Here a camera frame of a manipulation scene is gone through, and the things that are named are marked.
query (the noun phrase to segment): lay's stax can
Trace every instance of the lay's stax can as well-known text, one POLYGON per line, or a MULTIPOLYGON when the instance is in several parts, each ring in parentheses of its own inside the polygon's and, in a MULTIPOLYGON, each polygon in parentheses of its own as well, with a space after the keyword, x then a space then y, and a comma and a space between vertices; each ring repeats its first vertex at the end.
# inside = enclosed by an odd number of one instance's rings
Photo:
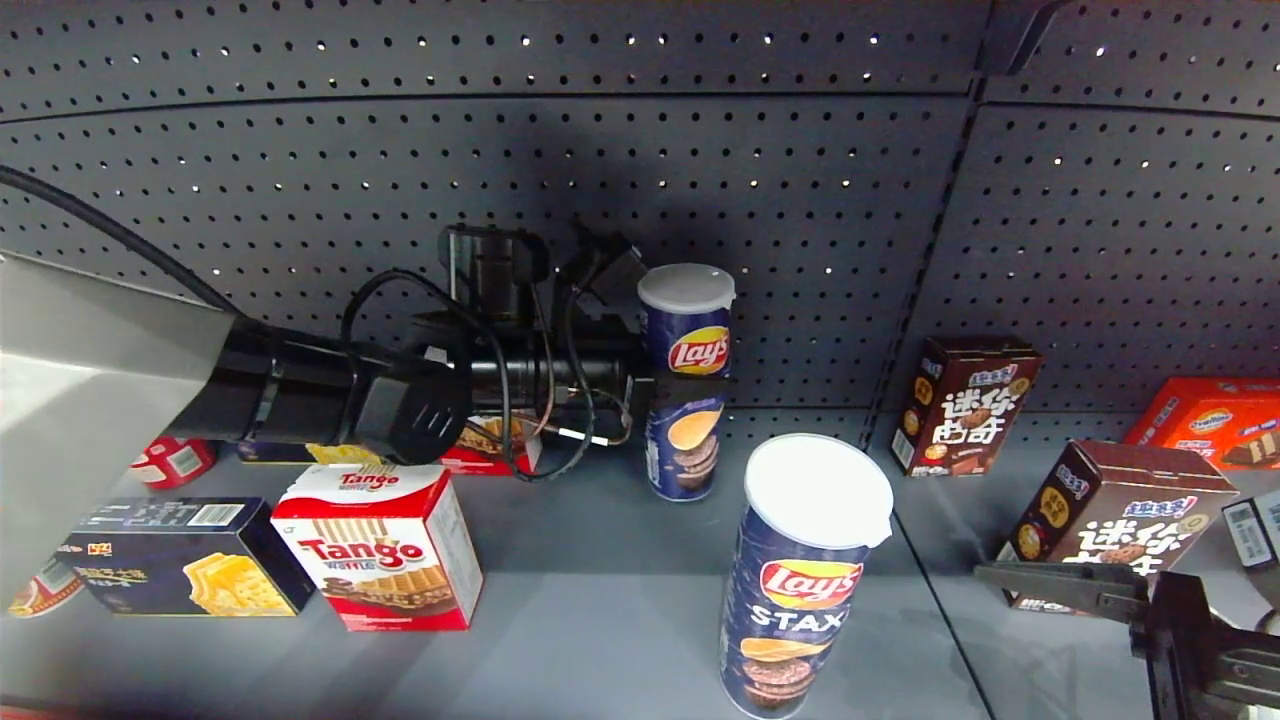
MULTIPOLYGON (((644 304, 644 343, 655 369, 728 375, 732 275, 694 263, 663 265, 649 270, 636 290, 644 304)), ((710 492, 719 455, 716 423, 723 410, 721 395, 649 413, 645 460, 658 495, 684 502, 710 492)))
POLYGON ((746 461, 746 514, 721 625, 721 682, 742 712, 800 708, 849 621, 872 548, 890 536, 893 492, 861 451, 787 434, 746 461))

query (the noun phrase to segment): black bracket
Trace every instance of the black bracket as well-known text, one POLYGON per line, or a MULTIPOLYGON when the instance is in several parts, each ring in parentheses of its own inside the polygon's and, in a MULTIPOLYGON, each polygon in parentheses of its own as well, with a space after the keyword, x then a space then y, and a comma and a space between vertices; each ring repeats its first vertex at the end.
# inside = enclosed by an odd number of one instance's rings
POLYGON ((1016 76, 1027 67, 1053 15, 1071 0, 997 0, 987 26, 978 69, 988 76, 1016 76))
POLYGON ((689 375, 671 370, 654 373, 653 384, 653 406, 660 409, 678 407, 728 392, 728 378, 689 375))

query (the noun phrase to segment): lay's logo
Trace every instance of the lay's logo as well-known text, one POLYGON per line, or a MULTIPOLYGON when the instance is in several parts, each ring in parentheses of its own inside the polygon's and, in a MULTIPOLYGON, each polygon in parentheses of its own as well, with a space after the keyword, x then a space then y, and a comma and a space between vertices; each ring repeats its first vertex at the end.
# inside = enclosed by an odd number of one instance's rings
POLYGON ((1192 420, 1192 432, 1203 436, 1208 434, 1231 420, 1231 414, 1228 413, 1226 407, 1217 407, 1202 414, 1199 418, 1192 420))
POLYGON ((677 340, 667 352, 667 365, 673 373, 709 375, 719 372, 728 360, 728 328, 698 328, 677 340))
POLYGON ((782 607, 822 610, 849 600, 861 577, 861 562, 773 560, 760 568, 760 589, 782 607))

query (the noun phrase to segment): white plastic lid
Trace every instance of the white plastic lid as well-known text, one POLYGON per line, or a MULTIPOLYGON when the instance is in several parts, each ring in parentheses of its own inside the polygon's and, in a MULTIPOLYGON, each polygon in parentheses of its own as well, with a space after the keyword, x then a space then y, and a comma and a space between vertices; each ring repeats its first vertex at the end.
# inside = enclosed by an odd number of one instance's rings
POLYGON ((892 534, 888 478, 863 451, 826 436, 786 434, 756 447, 746 501, 774 530, 814 547, 876 547, 892 534))
POLYGON ((663 265, 645 273, 636 292, 645 305, 664 313, 710 313, 733 302, 733 275, 698 263, 663 265))

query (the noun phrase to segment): gray metal wall panel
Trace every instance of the gray metal wall panel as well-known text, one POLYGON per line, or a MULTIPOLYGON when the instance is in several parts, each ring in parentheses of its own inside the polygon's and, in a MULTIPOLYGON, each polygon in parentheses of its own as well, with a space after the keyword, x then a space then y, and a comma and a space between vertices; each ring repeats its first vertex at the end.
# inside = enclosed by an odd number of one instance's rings
POLYGON ((1275 3, 1076 1, 987 99, 1280 115, 1277 47, 1275 3))
MULTIPOLYGON (((581 215, 650 264, 735 274, 736 404, 865 407, 964 110, 963 97, 858 96, 234 104, 9 124, 0 159, 137 229, 247 313, 328 334, 375 272, 443 281, 447 223, 554 241, 581 215)), ((173 287, 8 190, 0 247, 173 287)), ((390 287, 357 332, 396 342, 425 306, 390 287)))
POLYGON ((1167 375, 1280 373, 1280 123, 979 110, 904 352, 1010 332, 1038 411, 1140 411, 1167 375))
POLYGON ((0 120, 378 95, 964 92, 988 4, 5 5, 0 120))

